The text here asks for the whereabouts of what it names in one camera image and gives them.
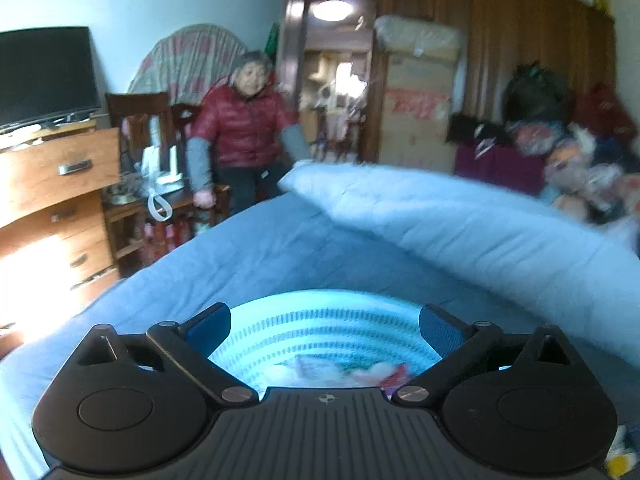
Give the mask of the blue bed sheet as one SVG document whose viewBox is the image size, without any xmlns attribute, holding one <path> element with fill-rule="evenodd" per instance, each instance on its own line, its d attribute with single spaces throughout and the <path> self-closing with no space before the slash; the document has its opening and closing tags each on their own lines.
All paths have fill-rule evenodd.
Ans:
<svg viewBox="0 0 640 480">
<path fill-rule="evenodd" d="M 303 290 L 434 304 L 473 327 L 387 393 L 270 387 L 180 358 L 178 326 Z M 293 193 L 195 237 L 1 364 L 17 479 L 601 479 L 639 363 L 334 222 Z"/>
</svg>

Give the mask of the wooden drawer dresser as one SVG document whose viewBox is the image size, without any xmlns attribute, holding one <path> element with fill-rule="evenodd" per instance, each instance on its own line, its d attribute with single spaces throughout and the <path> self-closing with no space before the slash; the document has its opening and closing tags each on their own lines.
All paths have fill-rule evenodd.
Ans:
<svg viewBox="0 0 640 480">
<path fill-rule="evenodd" d="M 101 192 L 119 177 L 115 128 L 2 153 L 2 326 L 62 322 L 114 280 Z"/>
</svg>

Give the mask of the seated person red jacket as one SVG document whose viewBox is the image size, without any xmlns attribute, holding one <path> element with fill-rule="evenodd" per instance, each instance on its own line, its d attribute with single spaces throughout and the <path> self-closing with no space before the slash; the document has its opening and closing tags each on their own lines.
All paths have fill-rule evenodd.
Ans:
<svg viewBox="0 0 640 480">
<path fill-rule="evenodd" d="M 281 194 L 278 182 L 292 162 L 311 158 L 298 114 L 272 80 L 270 59 L 250 51 L 228 78 L 209 89 L 186 141 L 193 203 L 216 204 L 215 186 L 231 188 L 230 211 Z"/>
</svg>

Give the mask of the pile of clothes bags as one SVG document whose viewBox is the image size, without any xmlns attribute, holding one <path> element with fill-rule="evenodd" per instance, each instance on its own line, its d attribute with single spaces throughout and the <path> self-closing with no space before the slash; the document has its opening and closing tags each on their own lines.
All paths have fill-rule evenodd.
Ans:
<svg viewBox="0 0 640 480">
<path fill-rule="evenodd" d="M 539 63 L 506 85 L 502 121 L 454 114 L 460 176 L 537 196 L 571 217 L 607 224 L 639 215 L 639 129 L 615 92 L 596 84 L 576 96 Z"/>
</svg>

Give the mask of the light blue duvet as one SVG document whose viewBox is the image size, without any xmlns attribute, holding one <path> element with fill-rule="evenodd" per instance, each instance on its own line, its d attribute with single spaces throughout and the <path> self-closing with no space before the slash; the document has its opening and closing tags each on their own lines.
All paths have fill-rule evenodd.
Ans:
<svg viewBox="0 0 640 480">
<path fill-rule="evenodd" d="M 638 256 L 540 200 L 381 165 L 301 162 L 279 185 L 342 226 L 381 237 L 639 363 Z"/>
</svg>

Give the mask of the black flat television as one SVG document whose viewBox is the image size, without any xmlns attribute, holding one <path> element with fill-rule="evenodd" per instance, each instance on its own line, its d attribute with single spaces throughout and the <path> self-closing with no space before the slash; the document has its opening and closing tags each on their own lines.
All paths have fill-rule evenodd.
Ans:
<svg viewBox="0 0 640 480">
<path fill-rule="evenodd" d="M 3 132 L 85 119 L 100 108 L 87 27 L 2 32 L 0 70 Z"/>
</svg>

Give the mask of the turquoise plastic basket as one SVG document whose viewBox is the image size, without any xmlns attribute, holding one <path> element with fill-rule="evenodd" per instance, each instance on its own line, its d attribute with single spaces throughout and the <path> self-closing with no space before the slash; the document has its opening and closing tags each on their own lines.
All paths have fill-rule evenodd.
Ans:
<svg viewBox="0 0 640 480">
<path fill-rule="evenodd" d="M 440 361 L 419 328 L 421 307 L 347 290 L 303 290 L 231 310 L 209 359 L 263 394 L 270 387 L 378 387 L 390 393 Z"/>
</svg>

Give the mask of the stacked cardboard boxes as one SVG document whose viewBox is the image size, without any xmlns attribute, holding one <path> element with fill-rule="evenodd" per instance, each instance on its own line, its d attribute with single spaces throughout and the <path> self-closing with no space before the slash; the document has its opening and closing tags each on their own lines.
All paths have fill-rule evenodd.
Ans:
<svg viewBox="0 0 640 480">
<path fill-rule="evenodd" d="M 398 15 L 381 16 L 374 27 L 386 56 L 378 161 L 451 174 L 457 147 L 446 137 L 461 32 Z"/>
</svg>

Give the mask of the dark wooden chair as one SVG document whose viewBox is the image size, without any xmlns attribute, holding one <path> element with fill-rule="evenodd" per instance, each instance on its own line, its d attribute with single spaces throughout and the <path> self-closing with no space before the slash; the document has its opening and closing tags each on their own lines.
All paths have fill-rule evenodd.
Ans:
<svg viewBox="0 0 640 480">
<path fill-rule="evenodd" d="M 214 188 L 216 203 L 195 206 L 186 172 L 186 128 L 200 109 L 172 105 L 170 95 L 107 93 L 111 125 L 118 129 L 119 182 L 102 200 L 112 254 L 118 264 L 142 266 L 230 217 L 231 188 Z"/>
</svg>

